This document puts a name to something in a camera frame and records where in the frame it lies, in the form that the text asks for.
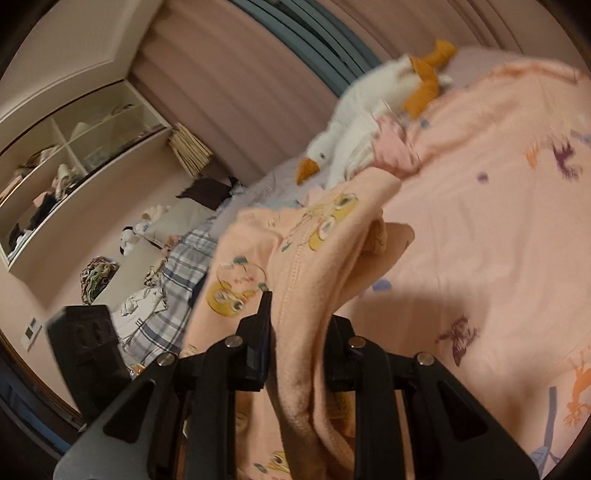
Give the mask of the pink printed duvet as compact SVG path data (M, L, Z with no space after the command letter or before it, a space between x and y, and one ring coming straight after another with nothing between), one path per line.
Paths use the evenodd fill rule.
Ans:
M519 60L445 96L387 203L414 241L353 323L434 352L548 476L590 416L590 78Z

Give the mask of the folded white and pink clothes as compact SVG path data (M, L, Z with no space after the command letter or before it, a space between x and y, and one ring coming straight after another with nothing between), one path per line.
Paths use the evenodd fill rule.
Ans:
M399 179L416 174L420 160L396 115L381 113L361 118L358 140L346 160L345 178L353 179L375 167Z

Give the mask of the blue-grey curtain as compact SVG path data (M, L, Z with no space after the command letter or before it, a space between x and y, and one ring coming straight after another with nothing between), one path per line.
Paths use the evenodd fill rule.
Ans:
M381 65L349 27L317 1L232 0L294 52L335 96Z

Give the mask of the plaid blanket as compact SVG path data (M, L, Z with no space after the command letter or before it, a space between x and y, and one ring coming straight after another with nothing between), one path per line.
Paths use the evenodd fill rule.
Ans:
M126 361L145 367L162 353L180 352L189 314L216 248L212 225L208 219L183 235L169 250L152 284L146 286L163 290L167 309L150 317L128 341L121 343Z

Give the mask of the white goose plush toy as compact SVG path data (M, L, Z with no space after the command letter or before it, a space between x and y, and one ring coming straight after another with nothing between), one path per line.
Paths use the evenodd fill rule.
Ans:
M420 117L452 83L442 71L457 53L454 44L437 39L423 57L405 54L356 79L339 98L325 130L308 144L295 183L304 184L324 170L332 188L370 166L412 169L400 118Z

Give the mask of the white wall shelf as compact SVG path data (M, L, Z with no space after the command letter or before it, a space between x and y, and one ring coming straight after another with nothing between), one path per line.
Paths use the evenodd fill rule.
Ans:
M1 261L21 276L75 214L169 123L127 81L96 89L39 120L1 151Z

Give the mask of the pink curtains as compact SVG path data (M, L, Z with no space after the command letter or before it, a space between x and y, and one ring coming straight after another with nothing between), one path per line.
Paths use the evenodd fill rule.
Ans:
M328 10L380 59L422 55L436 39L547 55L554 21L537 1L331 1ZM283 42L228 1L166 1L130 81L170 122L252 182L300 153L337 98Z

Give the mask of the dark brown cushion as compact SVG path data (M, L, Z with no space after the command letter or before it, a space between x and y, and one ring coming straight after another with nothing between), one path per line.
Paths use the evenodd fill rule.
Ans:
M183 190L177 199L190 199L207 209L215 211L225 201L231 198L231 192L240 183L235 177L228 177L229 183L222 183L211 177L200 177Z

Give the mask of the yellow hanging fabric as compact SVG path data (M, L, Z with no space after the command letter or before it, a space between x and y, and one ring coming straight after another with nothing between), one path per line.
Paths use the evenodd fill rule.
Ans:
M214 153L207 145L181 123L173 126L168 145L181 167L192 179L197 179L214 159Z

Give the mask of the orange duck print shirt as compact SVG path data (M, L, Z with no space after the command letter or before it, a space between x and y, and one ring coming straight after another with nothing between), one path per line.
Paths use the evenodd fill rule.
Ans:
M303 208L242 210L217 242L182 354L235 332L270 291L273 354L262 392L236 397L242 479L345 479L353 472L355 397L325 387L329 319L394 266L414 240L384 222L400 180L369 168Z

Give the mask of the white patterned garment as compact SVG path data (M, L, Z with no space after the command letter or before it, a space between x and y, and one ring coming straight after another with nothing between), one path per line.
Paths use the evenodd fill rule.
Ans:
M128 341L150 317L166 309L166 297L159 287L144 287L130 295L111 312L119 342Z

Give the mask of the small plush toys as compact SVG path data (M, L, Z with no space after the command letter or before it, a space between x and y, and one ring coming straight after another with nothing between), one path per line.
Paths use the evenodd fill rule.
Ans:
M155 205L147 208L140 219L133 225L125 226L119 237L119 252L122 256L128 256L135 245L144 237L150 226L159 220L168 210L167 205Z

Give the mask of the beige pillow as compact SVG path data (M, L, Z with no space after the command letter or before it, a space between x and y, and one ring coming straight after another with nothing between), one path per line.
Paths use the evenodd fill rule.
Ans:
M164 259L164 244L174 236L182 237L214 215L214 210L183 198L177 200L163 215L139 236L131 251L124 256L120 267L94 304L113 309L144 286L151 267Z

